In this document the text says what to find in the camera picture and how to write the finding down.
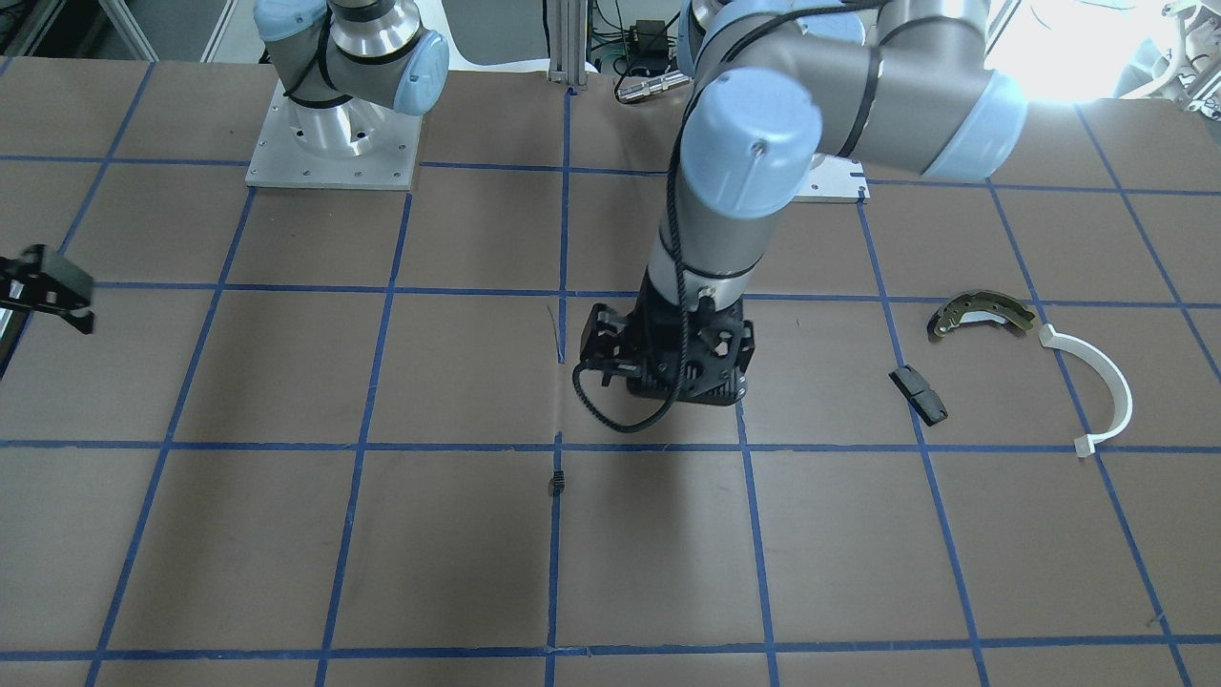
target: gray floor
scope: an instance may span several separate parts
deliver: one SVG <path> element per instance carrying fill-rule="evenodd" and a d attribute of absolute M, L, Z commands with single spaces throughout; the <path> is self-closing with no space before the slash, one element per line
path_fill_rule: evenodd
<path fill-rule="evenodd" d="M 568 378 L 639 284 L 681 92 L 454 73 L 411 194 L 252 190 L 270 67 L 0 70 L 0 254 L 99 279 L 98 331 L 37 316 L 0 383 L 0 683 L 1221 682 L 1198 118 L 1038 105 L 985 183 L 868 166 L 868 204 L 790 207 L 746 400 L 620 437 Z M 1100 456 L 1084 366 L 928 340 L 978 287 L 1125 371 Z M 949 421 L 913 421 L 901 361 Z"/>

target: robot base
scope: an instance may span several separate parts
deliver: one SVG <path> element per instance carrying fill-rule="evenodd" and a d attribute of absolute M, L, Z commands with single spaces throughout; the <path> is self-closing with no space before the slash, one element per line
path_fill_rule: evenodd
<path fill-rule="evenodd" d="M 297 140 L 299 129 L 292 112 L 297 105 L 283 93 L 283 85 L 276 83 L 245 173 L 248 185 L 368 190 L 411 188 L 420 144 L 420 117 L 361 103 L 361 106 L 374 109 L 381 121 L 353 146 L 359 154 L 324 156 L 311 153 Z"/>
<path fill-rule="evenodd" d="M 690 314 L 678 400 L 731 406 L 746 395 L 755 325 L 742 318 L 741 298 L 720 311 L 712 308 L 712 298 L 703 297 Z M 581 334 L 581 365 L 601 372 L 603 387 L 624 377 L 632 395 L 667 399 L 679 360 L 680 316 L 646 275 L 636 308 L 626 316 L 604 303 L 593 305 Z"/>

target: white mounting plate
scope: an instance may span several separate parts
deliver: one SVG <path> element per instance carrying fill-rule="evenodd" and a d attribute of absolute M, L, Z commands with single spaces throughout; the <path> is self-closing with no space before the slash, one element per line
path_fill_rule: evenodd
<path fill-rule="evenodd" d="M 415 176 L 420 117 L 387 111 L 370 133 L 374 148 L 355 157 L 322 157 L 303 148 L 288 126 L 288 99 L 276 84 L 245 172 L 248 185 L 408 190 Z"/>
<path fill-rule="evenodd" d="M 797 203 L 856 203 L 864 193 L 869 196 L 869 184 L 864 181 L 864 167 L 856 160 L 827 155 L 822 162 L 806 172 L 806 181 L 794 198 Z"/>

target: metal post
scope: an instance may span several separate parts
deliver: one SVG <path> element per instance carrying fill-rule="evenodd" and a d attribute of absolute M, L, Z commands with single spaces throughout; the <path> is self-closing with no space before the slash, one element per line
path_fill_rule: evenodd
<path fill-rule="evenodd" d="M 589 35 L 589 4 L 586 0 L 546 0 L 551 21 L 551 68 L 547 78 L 567 85 L 585 88 L 585 55 Z"/>
<path fill-rule="evenodd" d="M 115 31 L 118 32 L 133 55 L 148 62 L 158 61 L 153 44 L 140 31 L 140 24 L 136 23 L 131 7 L 123 0 L 98 0 L 98 4 L 110 17 L 110 23 L 115 24 Z"/>

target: curved brake shoe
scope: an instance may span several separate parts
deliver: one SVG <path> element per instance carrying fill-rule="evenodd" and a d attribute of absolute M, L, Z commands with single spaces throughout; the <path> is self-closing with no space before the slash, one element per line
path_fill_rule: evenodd
<path fill-rule="evenodd" d="M 928 331 L 944 337 L 963 323 L 995 321 L 1022 331 L 1034 328 L 1034 312 L 1021 300 L 996 290 L 965 290 L 946 300 L 928 320 Z"/>

